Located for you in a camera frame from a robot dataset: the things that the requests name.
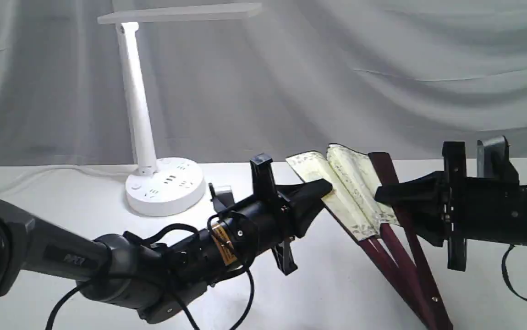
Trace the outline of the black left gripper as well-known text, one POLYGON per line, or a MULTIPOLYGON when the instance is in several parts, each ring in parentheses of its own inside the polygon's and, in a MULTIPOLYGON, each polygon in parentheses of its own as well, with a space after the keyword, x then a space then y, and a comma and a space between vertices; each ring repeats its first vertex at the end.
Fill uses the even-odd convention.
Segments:
POLYGON ((291 241, 305 236, 333 187, 324 178, 280 185, 272 162, 268 155, 251 158, 252 194, 215 212, 205 228, 169 248, 171 274, 237 276, 265 252, 272 253, 283 274, 297 269, 291 241))

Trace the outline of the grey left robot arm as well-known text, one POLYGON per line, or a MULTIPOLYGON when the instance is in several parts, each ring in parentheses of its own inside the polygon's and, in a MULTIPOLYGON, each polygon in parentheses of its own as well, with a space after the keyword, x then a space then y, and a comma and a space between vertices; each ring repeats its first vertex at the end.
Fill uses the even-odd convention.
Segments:
POLYGON ((76 282, 54 305, 48 330, 60 308, 78 293, 132 309, 148 324, 182 312, 198 329, 188 305, 208 287, 247 274, 249 300, 232 326, 238 328, 253 304, 250 267, 255 258, 270 250, 283 274, 295 271, 290 243, 305 236, 333 189, 324 178, 276 184, 272 159, 264 153, 251 158, 250 167, 253 194, 241 201, 209 186, 215 214, 205 228, 174 223, 148 238, 126 231, 90 240, 0 200, 0 297, 20 271, 38 272, 76 282))

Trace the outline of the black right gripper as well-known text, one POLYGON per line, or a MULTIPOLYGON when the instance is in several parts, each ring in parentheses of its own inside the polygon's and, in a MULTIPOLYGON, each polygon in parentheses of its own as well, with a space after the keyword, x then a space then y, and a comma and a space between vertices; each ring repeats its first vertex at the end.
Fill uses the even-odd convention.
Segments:
POLYGON ((411 206, 408 211, 416 233, 429 244, 441 248, 447 239, 447 267, 454 271, 466 270, 468 240, 527 246, 527 185, 469 177, 464 142, 445 142, 442 156, 444 173, 378 187, 375 201, 391 207, 435 203, 443 179, 445 208, 411 206))

